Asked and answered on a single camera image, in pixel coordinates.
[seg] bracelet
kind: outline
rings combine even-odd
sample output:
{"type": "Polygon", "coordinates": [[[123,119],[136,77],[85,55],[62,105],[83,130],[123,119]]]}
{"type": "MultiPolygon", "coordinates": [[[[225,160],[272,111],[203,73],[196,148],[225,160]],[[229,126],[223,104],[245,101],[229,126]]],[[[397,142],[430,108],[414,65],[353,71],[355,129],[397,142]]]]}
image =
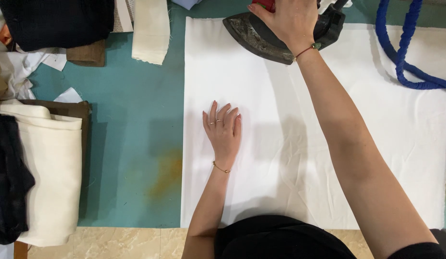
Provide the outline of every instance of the bracelet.
{"type": "Polygon", "coordinates": [[[226,174],[229,174],[229,172],[231,172],[231,170],[229,170],[229,171],[228,171],[228,170],[223,170],[223,169],[217,167],[216,164],[215,164],[215,161],[213,161],[212,163],[213,163],[213,166],[214,166],[214,167],[220,169],[221,171],[225,172],[226,174]]]}
{"type": "Polygon", "coordinates": [[[301,54],[303,54],[304,52],[306,52],[307,50],[310,50],[310,49],[312,49],[312,48],[317,48],[317,49],[319,49],[319,48],[321,48],[321,46],[322,46],[322,44],[320,44],[320,43],[313,43],[313,44],[311,44],[311,46],[310,46],[309,48],[307,48],[307,49],[301,51],[300,54],[298,54],[298,55],[293,59],[293,62],[296,62],[296,60],[298,59],[298,57],[299,57],[301,54]]]}

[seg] tiled floor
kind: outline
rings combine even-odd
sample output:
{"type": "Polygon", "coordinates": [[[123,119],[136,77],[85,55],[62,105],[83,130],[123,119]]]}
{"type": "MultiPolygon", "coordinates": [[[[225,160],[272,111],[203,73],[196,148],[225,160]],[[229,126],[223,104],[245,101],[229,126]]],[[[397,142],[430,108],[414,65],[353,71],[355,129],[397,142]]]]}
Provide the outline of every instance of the tiled floor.
{"type": "MultiPolygon", "coordinates": [[[[359,230],[328,230],[358,259],[372,259],[359,230]]],[[[31,246],[29,259],[180,259],[187,229],[78,227],[66,245],[31,246]]]]}

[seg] gold bracelet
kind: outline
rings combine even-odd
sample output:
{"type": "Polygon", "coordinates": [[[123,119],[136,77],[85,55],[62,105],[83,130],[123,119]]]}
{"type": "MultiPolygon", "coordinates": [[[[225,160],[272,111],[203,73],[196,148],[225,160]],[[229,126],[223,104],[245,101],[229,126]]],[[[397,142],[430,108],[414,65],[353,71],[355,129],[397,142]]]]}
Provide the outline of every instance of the gold bracelet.
{"type": "Polygon", "coordinates": [[[229,174],[229,172],[231,172],[231,170],[229,170],[229,171],[228,171],[228,170],[223,170],[223,169],[217,167],[216,164],[215,164],[215,161],[213,161],[212,163],[213,163],[213,166],[214,166],[214,167],[220,169],[221,171],[225,172],[226,174],[229,174]]]}

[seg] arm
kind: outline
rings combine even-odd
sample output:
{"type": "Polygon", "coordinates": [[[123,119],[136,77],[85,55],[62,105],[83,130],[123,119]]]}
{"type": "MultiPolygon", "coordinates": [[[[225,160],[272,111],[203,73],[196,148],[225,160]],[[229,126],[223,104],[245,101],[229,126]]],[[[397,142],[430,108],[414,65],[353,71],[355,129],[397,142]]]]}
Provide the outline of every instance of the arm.
{"type": "MultiPolygon", "coordinates": [[[[249,7],[294,55],[314,42],[314,0],[277,0],[276,13],[249,7]]],[[[372,254],[387,258],[420,242],[436,242],[381,157],[362,116],[316,49],[297,60],[330,150],[335,172],[372,254]]]]}
{"type": "MultiPolygon", "coordinates": [[[[239,149],[241,116],[236,116],[237,108],[226,114],[231,108],[230,104],[224,106],[216,115],[216,106],[214,101],[209,116],[205,112],[202,113],[203,127],[215,152],[215,164],[229,171],[239,149]]],[[[216,167],[210,173],[189,224],[183,259],[214,258],[213,242],[223,213],[228,179],[229,174],[216,167]]]]}

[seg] hand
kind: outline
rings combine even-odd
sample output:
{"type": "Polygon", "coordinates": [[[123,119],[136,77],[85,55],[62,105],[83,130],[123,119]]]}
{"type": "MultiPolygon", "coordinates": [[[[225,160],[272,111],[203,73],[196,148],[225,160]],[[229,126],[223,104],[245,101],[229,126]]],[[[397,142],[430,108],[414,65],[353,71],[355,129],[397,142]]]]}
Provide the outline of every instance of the hand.
{"type": "Polygon", "coordinates": [[[259,4],[248,6],[276,36],[283,41],[294,56],[314,43],[314,26],[317,22],[316,0],[276,0],[275,13],[259,4]]]}
{"type": "Polygon", "coordinates": [[[221,108],[218,114],[216,106],[216,101],[213,101],[209,116],[202,112],[203,128],[212,143],[215,164],[223,170],[230,170],[239,151],[241,116],[237,115],[238,108],[232,109],[227,114],[231,108],[229,103],[221,108]]]}

